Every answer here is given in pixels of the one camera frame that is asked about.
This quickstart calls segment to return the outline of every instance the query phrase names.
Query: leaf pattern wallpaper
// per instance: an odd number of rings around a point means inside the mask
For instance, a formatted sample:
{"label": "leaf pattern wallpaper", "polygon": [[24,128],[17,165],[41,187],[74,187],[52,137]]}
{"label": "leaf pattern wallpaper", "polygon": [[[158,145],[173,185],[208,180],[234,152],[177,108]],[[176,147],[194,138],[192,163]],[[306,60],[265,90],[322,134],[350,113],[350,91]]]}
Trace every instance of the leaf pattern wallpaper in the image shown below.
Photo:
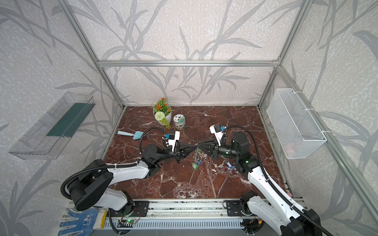
{"label": "leaf pattern wallpaper", "polygon": [[[275,60],[302,0],[70,0],[101,60]],[[266,68],[106,68],[125,104],[256,105]]]}
{"label": "leaf pattern wallpaper", "polygon": [[[283,62],[372,189],[378,193],[378,1],[329,0],[312,4]],[[276,88],[277,76],[264,101]],[[279,141],[267,118],[275,147]],[[326,146],[288,160],[278,150],[292,191],[338,235],[378,235],[378,226]]]}
{"label": "leaf pattern wallpaper", "polygon": [[[53,235],[67,207],[60,183],[101,156],[121,114],[56,2],[0,1],[0,234]],[[56,160],[8,150],[67,92],[96,103]]]}

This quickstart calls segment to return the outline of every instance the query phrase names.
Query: round tin container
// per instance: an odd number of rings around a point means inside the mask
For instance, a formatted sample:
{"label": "round tin container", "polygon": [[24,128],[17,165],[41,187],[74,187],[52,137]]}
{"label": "round tin container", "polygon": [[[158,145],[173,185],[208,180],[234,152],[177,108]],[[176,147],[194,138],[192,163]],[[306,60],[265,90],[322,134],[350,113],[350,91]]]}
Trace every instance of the round tin container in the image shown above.
{"label": "round tin container", "polygon": [[173,117],[173,124],[175,126],[175,130],[183,130],[185,129],[185,116],[183,114],[177,114]]}

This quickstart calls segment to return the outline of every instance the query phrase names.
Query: light blue trowel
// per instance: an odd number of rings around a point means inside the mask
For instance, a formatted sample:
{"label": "light blue trowel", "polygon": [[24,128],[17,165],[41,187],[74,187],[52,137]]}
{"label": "light blue trowel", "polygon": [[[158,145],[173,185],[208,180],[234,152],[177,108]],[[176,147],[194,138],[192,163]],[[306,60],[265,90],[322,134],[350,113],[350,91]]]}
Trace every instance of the light blue trowel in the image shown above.
{"label": "light blue trowel", "polygon": [[142,131],[137,131],[135,132],[135,134],[132,134],[132,133],[129,133],[129,132],[125,132],[125,131],[118,131],[117,134],[120,134],[120,135],[126,135],[126,136],[133,136],[133,139],[140,139],[143,132]]}

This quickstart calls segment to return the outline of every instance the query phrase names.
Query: glove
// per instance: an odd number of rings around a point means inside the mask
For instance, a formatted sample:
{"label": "glove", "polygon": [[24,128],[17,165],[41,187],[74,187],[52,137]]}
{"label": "glove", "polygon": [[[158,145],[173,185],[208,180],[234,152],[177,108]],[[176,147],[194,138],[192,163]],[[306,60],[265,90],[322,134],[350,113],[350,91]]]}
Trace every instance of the glove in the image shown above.
{"label": "glove", "polygon": [[96,208],[89,208],[85,211],[76,211],[69,209],[68,214],[76,220],[70,220],[62,222],[59,227],[69,227],[62,229],[58,232],[58,235],[75,234],[75,236],[88,236],[93,231],[93,226],[95,225],[96,218],[98,215],[98,210]]}

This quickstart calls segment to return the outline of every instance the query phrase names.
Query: flower pot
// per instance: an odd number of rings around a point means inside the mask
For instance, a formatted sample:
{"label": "flower pot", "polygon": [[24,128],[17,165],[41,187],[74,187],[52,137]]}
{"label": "flower pot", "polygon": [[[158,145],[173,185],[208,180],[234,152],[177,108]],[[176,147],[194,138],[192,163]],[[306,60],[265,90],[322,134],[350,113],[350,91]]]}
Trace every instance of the flower pot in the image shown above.
{"label": "flower pot", "polygon": [[170,123],[170,121],[171,121],[171,119],[172,119],[172,109],[171,109],[171,111],[170,111],[170,113],[166,116],[166,119],[167,119],[167,121]]}

